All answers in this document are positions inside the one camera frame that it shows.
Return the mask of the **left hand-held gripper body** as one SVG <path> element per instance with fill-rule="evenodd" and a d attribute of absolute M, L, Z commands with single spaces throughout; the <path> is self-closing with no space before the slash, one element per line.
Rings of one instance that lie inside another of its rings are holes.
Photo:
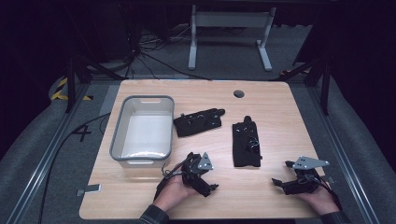
<path fill-rule="evenodd" d="M 186 158 L 181 166 L 182 179 L 184 184 L 187 184 L 199 194 L 207 197 L 213 190 L 211 190 L 209 187 L 210 185 L 202 179 L 202 175 L 212 170 L 213 165 L 206 152 L 201 156 L 202 158 L 200 161 L 188 161 Z"/>

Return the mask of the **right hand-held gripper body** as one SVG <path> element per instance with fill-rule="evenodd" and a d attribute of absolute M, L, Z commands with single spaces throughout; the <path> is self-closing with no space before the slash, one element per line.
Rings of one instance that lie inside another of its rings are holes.
<path fill-rule="evenodd" d="M 296 174 L 296 179 L 283 183 L 281 188 L 286 195 L 312 193 L 321 184 L 320 176 L 316 169 L 329 164 L 328 161 L 300 156 L 295 161 L 293 168 L 291 168 Z"/>

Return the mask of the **black glove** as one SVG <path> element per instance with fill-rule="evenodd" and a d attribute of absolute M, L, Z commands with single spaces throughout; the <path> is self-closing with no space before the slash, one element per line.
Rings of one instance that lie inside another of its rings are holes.
<path fill-rule="evenodd" d="M 250 116 L 233 125 L 233 166 L 261 166 L 261 147 L 257 125 Z"/>
<path fill-rule="evenodd" d="M 178 137 L 192 136 L 221 126 L 220 117 L 225 114 L 224 109 L 211 108 L 192 114 L 182 114 L 174 120 Z"/>

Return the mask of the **grey plastic bin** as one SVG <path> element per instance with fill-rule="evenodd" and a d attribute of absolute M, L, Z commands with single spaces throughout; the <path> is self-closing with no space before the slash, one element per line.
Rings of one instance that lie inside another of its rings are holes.
<path fill-rule="evenodd" d="M 175 103 L 167 95 L 132 95 L 121 105 L 109 154 L 123 167 L 153 168 L 170 162 Z"/>

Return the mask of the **person's right hand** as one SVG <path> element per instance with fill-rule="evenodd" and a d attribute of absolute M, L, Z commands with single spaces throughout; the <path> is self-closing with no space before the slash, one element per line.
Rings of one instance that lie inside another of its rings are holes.
<path fill-rule="evenodd" d="M 318 187 L 312 193 L 295 194 L 295 197 L 308 203 L 320 216 L 340 211 L 332 195 L 323 187 Z"/>

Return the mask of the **person's left hand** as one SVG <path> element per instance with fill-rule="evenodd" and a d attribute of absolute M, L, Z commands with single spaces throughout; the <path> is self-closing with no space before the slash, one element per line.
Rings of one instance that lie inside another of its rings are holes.
<path fill-rule="evenodd" d="M 198 192 L 191 187 L 186 187 L 180 175 L 173 176 L 166 182 L 162 191 L 152 204 L 164 212 L 168 212 L 193 195 L 198 195 Z"/>

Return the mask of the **black metal stand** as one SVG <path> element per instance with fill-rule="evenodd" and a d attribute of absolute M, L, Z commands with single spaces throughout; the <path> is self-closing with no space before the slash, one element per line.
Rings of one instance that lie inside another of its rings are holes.
<path fill-rule="evenodd" d="M 290 71 L 285 70 L 279 77 L 275 78 L 275 81 L 286 81 L 297 76 L 298 74 L 301 74 L 305 70 L 308 70 L 307 76 L 304 80 L 306 87 L 315 87 L 320 80 L 322 81 L 319 104 L 324 115 L 328 116 L 328 97 L 331 74 L 328 62 L 326 60 L 315 59 L 312 62 L 303 63 L 302 65 Z"/>
<path fill-rule="evenodd" d="M 77 77 L 82 84 L 89 84 L 92 80 L 92 73 L 88 69 L 89 66 L 98 70 L 101 74 L 115 80 L 125 80 L 125 77 L 117 75 L 115 72 L 110 71 L 99 63 L 81 55 L 74 55 L 69 59 L 66 72 L 68 97 L 66 113 L 69 113 L 72 110 L 75 102 L 77 101 L 75 78 Z"/>

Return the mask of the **yellow black hazard tape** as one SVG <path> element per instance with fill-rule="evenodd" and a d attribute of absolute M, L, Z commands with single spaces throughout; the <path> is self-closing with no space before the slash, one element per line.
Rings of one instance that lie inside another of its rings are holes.
<path fill-rule="evenodd" d="M 68 95 L 66 94 L 65 87 L 67 84 L 68 78 L 63 77 L 59 82 L 58 85 L 54 91 L 54 93 L 51 95 L 50 99 L 51 100 L 68 100 Z"/>

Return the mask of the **aluminium floor rail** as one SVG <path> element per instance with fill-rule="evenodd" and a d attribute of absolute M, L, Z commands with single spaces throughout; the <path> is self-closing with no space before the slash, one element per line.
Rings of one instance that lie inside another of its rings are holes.
<path fill-rule="evenodd" d="M 37 165 L 34 167 L 34 170 L 30 173 L 29 180 L 24 186 L 20 197 L 13 206 L 12 211 L 7 217 L 5 224 L 21 223 L 24 214 L 33 201 L 36 193 L 39 191 L 42 182 L 46 179 L 46 176 L 50 171 L 50 167 L 55 160 L 56 154 L 61 148 L 61 143 L 65 139 L 69 123 L 76 114 L 77 108 L 83 101 L 84 95 L 88 89 L 88 84 L 81 84 L 76 90 L 77 101 L 75 102 L 72 110 L 69 113 L 66 113 L 66 110 L 64 112 L 59 112 L 60 121 L 52 133 L 48 132 L 50 140 L 44 146 L 44 151 L 40 155 L 40 159 L 37 162 Z"/>
<path fill-rule="evenodd" d="M 341 143 L 339 136 L 337 135 L 331 120 L 328 116 L 324 114 L 321 109 L 320 100 L 318 93 L 313 88 L 308 88 L 307 92 L 311 98 L 311 101 L 315 105 L 316 110 L 319 113 L 319 116 L 325 126 L 326 132 L 330 136 L 333 147 L 333 154 L 335 155 L 337 162 L 343 172 L 344 177 L 346 178 L 346 182 L 348 187 L 359 207 L 362 217 L 366 224 L 379 224 L 379 219 L 375 213 L 374 208 L 370 200 L 368 199 L 365 190 L 363 189 L 363 185 L 352 166 L 352 163 L 349 157 L 346 154 L 346 151 Z"/>

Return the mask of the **white desk frame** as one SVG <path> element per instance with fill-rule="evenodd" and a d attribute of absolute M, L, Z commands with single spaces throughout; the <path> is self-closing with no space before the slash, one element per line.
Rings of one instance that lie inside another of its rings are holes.
<path fill-rule="evenodd" d="M 275 18 L 276 8 L 271 7 L 266 12 L 216 12 L 198 11 L 197 6 L 191 8 L 191 45 L 188 68 L 194 70 L 197 57 L 197 28 L 198 27 L 236 27 L 236 28 L 262 28 L 263 36 L 256 41 L 265 71 L 273 69 L 266 43 Z"/>

